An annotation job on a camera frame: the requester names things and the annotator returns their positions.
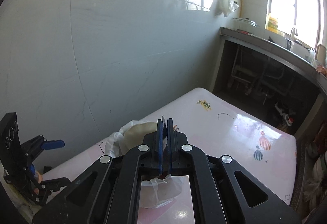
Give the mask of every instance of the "plastic bag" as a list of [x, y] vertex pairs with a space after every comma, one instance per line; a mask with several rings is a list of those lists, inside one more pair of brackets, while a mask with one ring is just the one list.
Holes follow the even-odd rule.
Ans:
[[184, 176], [171, 176], [163, 180], [154, 178], [142, 181], [139, 207], [159, 208], [174, 201], [182, 192]]
[[210, 10], [215, 12], [215, 15], [224, 14], [225, 17], [229, 16], [231, 13], [239, 7], [234, 3], [233, 0], [214, 0], [216, 2], [216, 8], [214, 9], [215, 3], [210, 7]]
[[321, 187], [321, 180], [310, 178], [304, 185], [303, 200], [309, 201], [309, 209], [313, 210], [320, 204], [321, 194], [323, 189]]
[[[131, 121], [121, 127], [119, 132], [113, 133], [107, 139], [105, 154], [113, 158], [125, 155], [129, 150], [127, 145], [132, 147], [129, 143], [126, 144], [124, 142], [125, 133], [132, 127], [144, 123], [149, 122]], [[153, 178], [151, 180], [142, 181], [139, 207], [159, 208], [169, 204], [182, 192], [183, 183], [184, 177], [171, 175], [168, 175], [165, 179]]]
[[312, 48], [310, 48], [308, 50], [308, 54], [305, 56], [305, 60], [309, 63], [313, 63], [313, 61], [315, 60], [315, 56], [316, 56], [316, 51]]

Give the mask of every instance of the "black gripper frame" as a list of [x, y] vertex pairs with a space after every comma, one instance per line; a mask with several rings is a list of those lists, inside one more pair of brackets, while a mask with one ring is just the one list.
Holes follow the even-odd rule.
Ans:
[[167, 126], [163, 118], [158, 120], [157, 131], [146, 135], [143, 145], [148, 150], [137, 146], [125, 156], [98, 159], [37, 212], [32, 223], [136, 224], [141, 176], [168, 173], [189, 177], [196, 224], [301, 223], [297, 213], [232, 157], [224, 157], [230, 161], [225, 163], [188, 145], [186, 135], [174, 131], [172, 119]]
[[18, 137], [17, 114], [7, 113], [0, 121], [0, 160], [4, 166], [6, 183], [13, 184], [26, 198], [43, 206], [52, 192], [70, 184], [67, 178], [44, 180], [35, 179], [32, 162], [43, 151], [42, 145], [56, 143], [47, 141], [42, 135], [20, 144]]

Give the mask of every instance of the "kitchen counter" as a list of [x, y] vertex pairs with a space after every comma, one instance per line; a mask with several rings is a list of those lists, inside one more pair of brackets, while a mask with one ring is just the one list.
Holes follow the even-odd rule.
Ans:
[[229, 29], [225, 27], [220, 28], [220, 35], [222, 35], [222, 40], [228, 40], [236, 44], [240, 44], [244, 47], [256, 50], [262, 54], [267, 55], [268, 57], [279, 61], [290, 69], [296, 71], [310, 82], [319, 87], [321, 93], [323, 94], [325, 100], [327, 101], [327, 78], [318, 73], [316, 68], [297, 56], [293, 52], [285, 49], [282, 46], [279, 46], [275, 43], [272, 43], [266, 39], [257, 37], [255, 35], [249, 35], [241, 33], [234, 29]]

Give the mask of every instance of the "tile grout line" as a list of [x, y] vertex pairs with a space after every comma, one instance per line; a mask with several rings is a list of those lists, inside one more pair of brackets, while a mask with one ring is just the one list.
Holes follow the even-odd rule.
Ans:
[[120, 63], [122, 63], [122, 62], [126, 62], [126, 61], [133, 61], [133, 60], [136, 60], [136, 59], [146, 58], [146, 57], [155, 56], [155, 55], [160, 55], [160, 54], [166, 54], [166, 53], [172, 53], [172, 52], [179, 52], [179, 51], [181, 51], [181, 50], [186, 50], [186, 49], [169, 50], [169, 51], [162, 52], [162, 53], [154, 53], [154, 54], [148, 54], [148, 55], [139, 56], [139, 57], [134, 57], [134, 58], [128, 58], [128, 59], [125, 59], [125, 60], [121, 60], [121, 61], [117, 61], [117, 62], [113, 62], [113, 63], [105, 64], [105, 65], [101, 65], [100, 67], [95, 67], [95, 68], [93, 68], [93, 69], [89, 69], [89, 70], [87, 70], [87, 71], [83, 71], [82, 74], [84, 74], [84, 73], [89, 73], [89, 72], [92, 72], [92, 71], [95, 71], [95, 70], [99, 70], [99, 69], [103, 69], [103, 68], [106, 68], [106, 67], [109, 67], [109, 66], [115, 66], [115, 65], [117, 65], [117, 64], [120, 64]]
[[72, 47], [73, 47], [73, 54], [74, 54], [74, 59], [75, 59], [75, 65], [76, 65], [77, 75], [78, 75], [78, 79], [79, 79], [80, 84], [81, 84], [81, 88], [82, 88], [82, 91], [83, 91], [83, 94], [84, 94], [85, 101], [86, 101], [87, 106], [89, 108], [89, 111], [91, 113], [92, 119], [94, 121], [95, 126], [98, 129], [99, 135], [101, 135], [100, 130], [99, 130], [99, 127], [98, 127], [98, 125], [97, 125], [97, 123], [96, 123], [96, 121], [95, 121], [95, 119], [93, 117], [93, 114], [92, 114], [92, 111], [90, 109], [89, 103], [88, 103], [88, 101], [86, 99], [86, 95], [85, 95], [85, 92], [84, 92], [84, 89], [83, 89], [83, 86], [82, 86], [82, 82], [81, 82], [80, 73], [79, 73], [78, 67], [77, 67], [76, 56], [75, 56], [75, 49], [74, 49], [74, 43], [73, 43], [73, 33], [72, 33], [72, 0], [70, 0], [69, 2], [70, 2], [70, 6], [69, 6], [70, 36], [71, 36], [71, 39], [72, 39]]

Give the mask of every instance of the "faucet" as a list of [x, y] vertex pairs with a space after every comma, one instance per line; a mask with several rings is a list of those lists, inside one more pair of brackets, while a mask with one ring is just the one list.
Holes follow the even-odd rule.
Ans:
[[298, 36], [298, 30], [297, 30], [296, 26], [293, 26], [289, 39], [295, 40], [295, 36]]

